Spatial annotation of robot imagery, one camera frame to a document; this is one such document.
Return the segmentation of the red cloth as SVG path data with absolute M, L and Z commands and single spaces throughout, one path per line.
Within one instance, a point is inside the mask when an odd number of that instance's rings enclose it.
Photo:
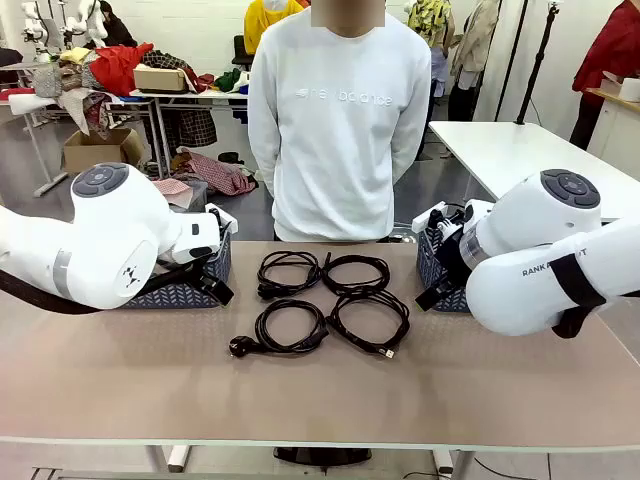
M 153 48 L 152 43 L 143 43 L 137 47 L 119 45 L 98 48 L 95 50 L 98 57 L 89 68 L 107 92 L 125 97 L 135 89 L 134 69 Z

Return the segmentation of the black light stand pole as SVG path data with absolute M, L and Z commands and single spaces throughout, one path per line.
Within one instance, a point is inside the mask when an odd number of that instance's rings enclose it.
M 497 108 L 496 108 L 496 112 L 495 112 L 495 116 L 494 116 L 494 121 L 496 121 L 496 122 L 499 120 L 499 117 L 500 117 L 502 105 L 503 105 L 503 102 L 504 102 L 504 98 L 505 98 L 505 95 L 506 95 L 507 87 L 508 87 L 510 76 L 511 76 L 511 71 L 512 71 L 513 64 L 514 64 L 514 61 L 515 61 L 515 58 L 516 58 L 516 53 L 517 53 L 517 49 L 518 49 L 518 45 L 519 45 L 519 41 L 520 41 L 520 36 L 521 36 L 521 32 L 522 32 L 522 29 L 523 29 L 523 26 L 524 26 L 526 13 L 527 13 L 527 9 L 528 9 L 528 3 L 529 3 L 529 0 L 522 0 L 522 2 L 521 2 L 520 15 L 519 15 L 517 27 L 516 27 L 516 30 L 515 30 L 514 39 L 513 39 L 513 43 L 512 43 L 512 47 L 511 47 L 511 51 L 510 51 L 510 55 L 509 55 L 509 60 L 508 60 L 508 63 L 507 63 L 507 68 L 506 68 L 506 71 L 505 71 L 505 76 L 504 76 L 504 79 L 503 79 L 503 83 L 502 83 L 502 87 L 501 87 L 500 95 L 499 95 L 499 99 L 498 99 L 498 104 L 497 104 Z

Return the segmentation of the closed cardboard box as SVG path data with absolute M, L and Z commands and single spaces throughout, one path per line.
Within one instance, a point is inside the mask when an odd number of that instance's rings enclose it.
M 133 70 L 134 83 L 141 92 L 185 92 L 188 90 L 185 74 L 180 69 L 152 68 L 139 64 Z

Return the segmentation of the person in white sweatshirt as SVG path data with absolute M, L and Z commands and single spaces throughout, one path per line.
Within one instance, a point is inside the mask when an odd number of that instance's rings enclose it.
M 427 43 L 386 0 L 312 0 L 265 30 L 250 72 L 248 137 L 277 239 L 390 235 L 430 81 Z

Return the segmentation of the beige coat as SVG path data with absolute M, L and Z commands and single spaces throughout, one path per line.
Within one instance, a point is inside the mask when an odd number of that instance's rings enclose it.
M 451 65 L 451 75 L 461 70 L 479 73 L 484 70 L 499 18 L 500 0 L 478 0 L 472 11 L 467 29 L 458 44 Z

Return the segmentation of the white background table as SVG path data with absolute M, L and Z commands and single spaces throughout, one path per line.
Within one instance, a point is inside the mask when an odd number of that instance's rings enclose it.
M 640 216 L 639 181 L 539 125 L 432 121 L 430 128 L 494 199 L 533 173 L 565 169 L 595 185 L 603 221 Z

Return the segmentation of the black round base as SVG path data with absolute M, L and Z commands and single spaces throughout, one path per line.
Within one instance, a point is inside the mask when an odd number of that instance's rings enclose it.
M 364 463 L 371 459 L 367 448 L 275 447 L 276 459 L 307 466 L 336 467 Z

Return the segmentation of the cabinet with wooden top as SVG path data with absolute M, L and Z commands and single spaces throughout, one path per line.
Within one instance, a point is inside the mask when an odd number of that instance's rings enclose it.
M 609 143 L 616 143 L 617 138 L 625 136 L 627 125 L 640 120 L 640 100 L 627 100 L 603 88 L 589 88 L 589 94 L 603 100 L 598 121 L 592 134 L 588 152 L 601 160 L 605 159 L 605 151 Z

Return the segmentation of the yellow garment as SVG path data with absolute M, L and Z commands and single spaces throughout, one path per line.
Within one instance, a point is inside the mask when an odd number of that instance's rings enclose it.
M 244 47 L 249 55 L 258 49 L 263 33 L 275 23 L 305 9 L 298 0 L 253 0 L 244 17 Z

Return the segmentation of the green cloth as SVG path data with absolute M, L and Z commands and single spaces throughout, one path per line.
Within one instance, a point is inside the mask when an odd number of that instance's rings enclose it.
M 218 76 L 214 80 L 214 87 L 223 92 L 230 93 L 234 91 L 236 83 L 240 80 L 241 71 L 238 68 L 234 68 L 231 71 L 224 72 L 221 76 Z

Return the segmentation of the plaid cloth pile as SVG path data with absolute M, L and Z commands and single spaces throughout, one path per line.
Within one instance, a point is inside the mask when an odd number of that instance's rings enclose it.
M 221 162 L 190 150 L 177 153 L 170 165 L 175 176 L 195 175 L 214 194 L 233 197 L 259 187 L 254 176 L 238 164 Z

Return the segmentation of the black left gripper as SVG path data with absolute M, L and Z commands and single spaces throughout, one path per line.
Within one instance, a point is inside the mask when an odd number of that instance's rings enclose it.
M 220 305 L 228 305 L 234 297 L 231 288 L 218 277 L 209 274 L 206 263 L 196 261 L 192 267 L 192 287 L 209 296 Z

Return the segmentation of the person in red jacket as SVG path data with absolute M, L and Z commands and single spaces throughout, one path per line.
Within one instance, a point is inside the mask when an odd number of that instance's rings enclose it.
M 589 90 L 600 87 L 605 72 L 640 75 L 640 0 L 624 0 L 612 11 L 574 78 L 572 90 L 581 100 L 570 143 L 582 150 L 589 146 L 604 103 Z

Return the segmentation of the yellow floral shirt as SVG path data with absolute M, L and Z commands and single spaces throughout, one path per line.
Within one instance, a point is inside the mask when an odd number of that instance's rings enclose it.
M 423 38 L 430 48 L 445 47 L 455 33 L 450 0 L 415 0 L 409 8 L 408 27 Z

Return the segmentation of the white ironing board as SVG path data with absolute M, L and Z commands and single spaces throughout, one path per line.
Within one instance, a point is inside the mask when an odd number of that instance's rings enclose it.
M 33 116 L 37 112 L 44 110 L 47 106 L 54 104 L 55 101 L 53 99 L 41 98 L 35 94 L 21 93 L 8 96 L 8 105 L 11 113 L 14 116 L 21 116 L 25 121 L 26 131 L 31 139 L 36 159 L 45 179 L 45 183 L 33 192 L 35 198 L 43 197 L 68 178 L 68 174 L 62 169 L 59 169 L 57 173 L 51 172 L 41 153 L 40 145 L 35 135 L 36 121 L 33 119 Z

